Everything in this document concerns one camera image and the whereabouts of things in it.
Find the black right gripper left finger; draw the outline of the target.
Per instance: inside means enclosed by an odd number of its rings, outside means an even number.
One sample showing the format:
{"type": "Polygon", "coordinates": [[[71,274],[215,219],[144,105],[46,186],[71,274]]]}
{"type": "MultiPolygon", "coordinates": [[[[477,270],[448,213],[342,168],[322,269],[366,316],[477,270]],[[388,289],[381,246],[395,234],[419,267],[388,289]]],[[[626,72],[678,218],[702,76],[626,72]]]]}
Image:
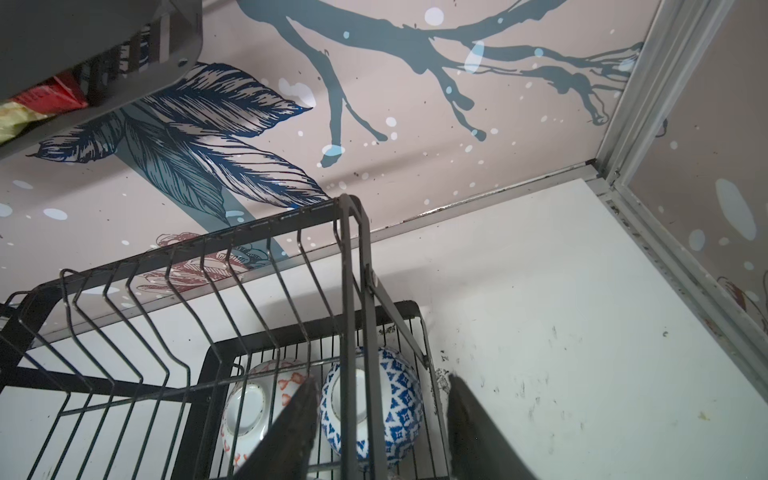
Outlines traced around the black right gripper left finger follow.
{"type": "Polygon", "coordinates": [[[318,399],[315,380],[309,378],[234,479],[306,479],[318,425],[318,399]]]}

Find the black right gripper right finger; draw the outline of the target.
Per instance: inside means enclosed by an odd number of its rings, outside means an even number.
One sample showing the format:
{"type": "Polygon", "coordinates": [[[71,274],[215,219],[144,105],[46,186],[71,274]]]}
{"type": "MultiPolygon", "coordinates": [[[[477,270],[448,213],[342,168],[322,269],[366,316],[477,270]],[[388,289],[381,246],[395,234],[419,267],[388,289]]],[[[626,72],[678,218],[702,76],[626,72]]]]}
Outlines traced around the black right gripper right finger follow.
{"type": "Polygon", "coordinates": [[[469,386],[449,377],[448,446],[452,479],[535,479],[469,386]]]}

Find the blue geometric patterned bowl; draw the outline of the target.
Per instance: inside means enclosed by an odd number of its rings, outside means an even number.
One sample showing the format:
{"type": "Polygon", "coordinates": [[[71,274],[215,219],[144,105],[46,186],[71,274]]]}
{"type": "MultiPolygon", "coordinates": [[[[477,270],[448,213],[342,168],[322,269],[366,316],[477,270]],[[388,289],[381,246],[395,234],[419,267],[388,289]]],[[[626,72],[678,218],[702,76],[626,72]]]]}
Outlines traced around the blue geometric patterned bowl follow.
{"type": "Polygon", "coordinates": [[[253,367],[228,395],[219,436],[234,472],[243,466],[308,378],[305,362],[271,360],[253,367]]]}

